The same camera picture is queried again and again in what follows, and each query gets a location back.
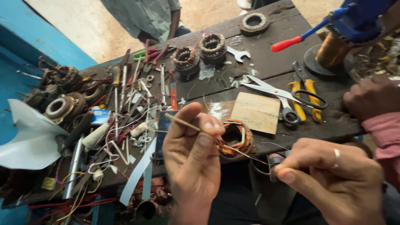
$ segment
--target shirt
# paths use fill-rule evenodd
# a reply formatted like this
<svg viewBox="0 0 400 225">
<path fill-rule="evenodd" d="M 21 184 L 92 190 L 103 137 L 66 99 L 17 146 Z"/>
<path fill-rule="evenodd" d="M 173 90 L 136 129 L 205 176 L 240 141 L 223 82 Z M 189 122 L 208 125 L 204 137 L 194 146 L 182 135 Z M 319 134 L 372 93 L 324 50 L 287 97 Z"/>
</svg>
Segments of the shirt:
<svg viewBox="0 0 400 225">
<path fill-rule="evenodd" d="M 179 0 L 101 0 L 107 10 L 128 31 L 138 38 L 145 31 L 160 42 L 168 39 L 171 12 L 179 10 Z"/>
<path fill-rule="evenodd" d="M 382 165 L 385 179 L 400 193 L 400 112 L 390 112 L 362 122 L 377 145 L 376 160 Z"/>
</svg>

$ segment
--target person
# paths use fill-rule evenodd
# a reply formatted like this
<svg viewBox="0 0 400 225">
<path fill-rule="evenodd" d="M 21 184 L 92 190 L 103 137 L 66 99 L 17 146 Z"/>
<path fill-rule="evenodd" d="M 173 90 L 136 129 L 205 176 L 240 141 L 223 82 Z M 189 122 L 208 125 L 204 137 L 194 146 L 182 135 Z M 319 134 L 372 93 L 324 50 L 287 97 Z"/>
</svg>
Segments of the person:
<svg viewBox="0 0 400 225">
<path fill-rule="evenodd" d="M 400 192 L 400 88 L 387 75 L 362 79 L 343 96 L 349 112 L 356 116 L 377 145 L 376 160 L 385 179 Z"/>
<path fill-rule="evenodd" d="M 179 0 L 101 0 L 128 33 L 149 46 L 190 33 L 180 21 Z"/>
<path fill-rule="evenodd" d="M 176 117 L 202 132 L 173 121 L 163 143 L 164 162 L 175 204 L 170 224 L 207 224 L 221 182 L 215 145 L 222 122 L 200 113 L 198 102 Z M 310 174 L 302 169 L 310 168 Z M 358 147 L 299 139 L 291 154 L 274 167 L 278 178 L 306 197 L 331 225 L 383 225 L 381 166 Z"/>
</svg>

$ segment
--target spool of copper wire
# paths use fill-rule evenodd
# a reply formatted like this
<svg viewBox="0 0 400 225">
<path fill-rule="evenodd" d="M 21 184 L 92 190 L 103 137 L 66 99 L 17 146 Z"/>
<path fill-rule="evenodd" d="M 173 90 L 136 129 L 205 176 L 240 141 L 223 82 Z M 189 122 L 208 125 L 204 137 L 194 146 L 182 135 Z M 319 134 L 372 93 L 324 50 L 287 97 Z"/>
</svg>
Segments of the spool of copper wire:
<svg viewBox="0 0 400 225">
<path fill-rule="evenodd" d="M 217 136 L 216 142 L 220 156 L 231 160 L 245 157 L 233 149 L 248 154 L 254 143 L 253 133 L 240 120 L 228 120 L 224 123 L 226 132 Z"/>
</svg>

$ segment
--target black scissor handle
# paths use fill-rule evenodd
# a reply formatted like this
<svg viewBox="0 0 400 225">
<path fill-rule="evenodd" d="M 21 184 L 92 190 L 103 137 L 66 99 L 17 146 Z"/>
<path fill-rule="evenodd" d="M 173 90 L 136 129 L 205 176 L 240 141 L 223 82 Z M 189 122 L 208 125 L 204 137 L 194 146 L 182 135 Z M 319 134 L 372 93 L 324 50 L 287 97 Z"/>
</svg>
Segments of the black scissor handle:
<svg viewBox="0 0 400 225">
<path fill-rule="evenodd" d="M 304 94 L 306 94 L 306 95 L 315 97 L 315 98 L 317 98 L 320 102 L 322 102 L 324 105 L 312 104 L 311 102 L 309 102 L 309 101 L 307 101 L 307 100 L 304 100 L 304 99 L 302 99 L 302 98 L 297 97 L 296 94 L 298 94 L 298 93 L 304 93 Z M 298 100 L 299 102 L 303 103 L 304 105 L 311 106 L 311 107 L 316 108 L 316 109 L 319 109 L 319 110 L 324 110 L 324 109 L 326 109 L 326 108 L 328 107 L 328 103 L 325 101 L 325 99 L 321 98 L 320 96 L 318 96 L 318 95 L 316 95 L 316 94 L 314 94 L 314 93 L 311 93 L 311 92 L 309 92 L 309 91 L 306 91 L 306 90 L 301 90 L 301 89 L 300 89 L 300 90 L 296 90 L 296 91 L 292 92 L 292 96 L 293 96 L 293 98 L 295 98 L 295 99 Z"/>
<path fill-rule="evenodd" d="M 297 125 L 301 122 L 300 116 L 292 109 L 286 107 L 282 110 L 282 120 L 290 125 Z"/>
</svg>

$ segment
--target pink sleeve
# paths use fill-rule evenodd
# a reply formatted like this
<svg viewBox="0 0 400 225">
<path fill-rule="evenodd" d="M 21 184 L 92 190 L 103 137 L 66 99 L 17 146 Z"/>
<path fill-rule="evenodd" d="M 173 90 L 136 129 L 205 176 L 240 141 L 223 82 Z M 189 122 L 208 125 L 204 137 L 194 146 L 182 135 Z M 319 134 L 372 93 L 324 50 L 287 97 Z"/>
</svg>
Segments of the pink sleeve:
<svg viewBox="0 0 400 225">
<path fill-rule="evenodd" d="M 377 145 L 376 160 L 385 179 L 400 192 L 400 112 L 390 112 L 362 122 Z"/>
</svg>

